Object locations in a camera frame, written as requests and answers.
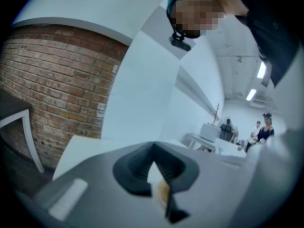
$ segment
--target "white ceiling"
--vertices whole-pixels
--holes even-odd
[[[216,30],[208,31],[207,37],[217,57],[225,98],[245,101],[249,91],[254,88],[257,90],[254,98],[265,101],[268,110],[276,111],[269,90],[257,78],[261,59],[250,30],[230,16]]]

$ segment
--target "brick wall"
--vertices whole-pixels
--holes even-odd
[[[100,138],[127,49],[106,36],[59,25],[20,27],[4,42],[0,88],[31,103],[32,134],[44,165],[56,167],[74,134]],[[30,157],[21,121],[1,128],[0,135]]]

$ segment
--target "fluorescent light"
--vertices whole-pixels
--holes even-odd
[[[260,69],[258,71],[258,74],[257,74],[257,78],[263,78],[265,75],[265,72],[266,72],[266,66],[265,66],[264,62],[262,62]]]
[[[251,89],[246,100],[251,101],[252,97],[256,94],[257,90],[256,89]]]

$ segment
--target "desk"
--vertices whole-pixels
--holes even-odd
[[[31,105],[25,101],[22,101],[4,90],[0,89],[0,128],[5,125],[22,118],[23,131],[25,140],[28,145],[28,150],[38,170],[43,173],[44,168],[38,157],[32,132],[29,124],[29,109]]]
[[[188,148],[177,140],[168,140],[164,141],[167,143],[175,144],[181,148]],[[118,150],[123,147],[134,145],[140,143],[139,141],[126,142],[126,141],[113,141],[113,140],[101,140],[101,139],[92,139],[83,136],[74,135],[66,149],[64,150],[58,165],[55,169],[53,180],[63,175],[73,167],[77,166],[82,161],[99,155],[102,153],[110,152],[113,150]],[[158,182],[162,180],[162,176],[158,174],[153,174],[153,172],[159,172],[156,164],[153,163],[151,166],[152,173],[148,175],[148,182]]]
[[[199,135],[192,135],[191,141],[189,144],[189,149],[197,150],[195,148],[195,143],[200,143],[204,147],[212,150],[215,154],[227,155],[227,156],[236,156],[236,157],[246,157],[246,152],[242,150],[238,150],[238,145],[233,144],[231,142],[222,140],[217,138],[214,142],[208,141],[206,139],[201,138]]]

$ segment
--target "black shirt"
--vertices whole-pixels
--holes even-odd
[[[275,131],[273,127],[270,127],[267,131],[264,131],[264,127],[262,127],[257,135],[257,141],[259,142],[260,139],[267,139],[270,135],[274,135]]]
[[[288,70],[300,46],[298,0],[242,0],[247,16],[236,18],[248,26],[256,40],[260,57],[272,66],[274,86]]]

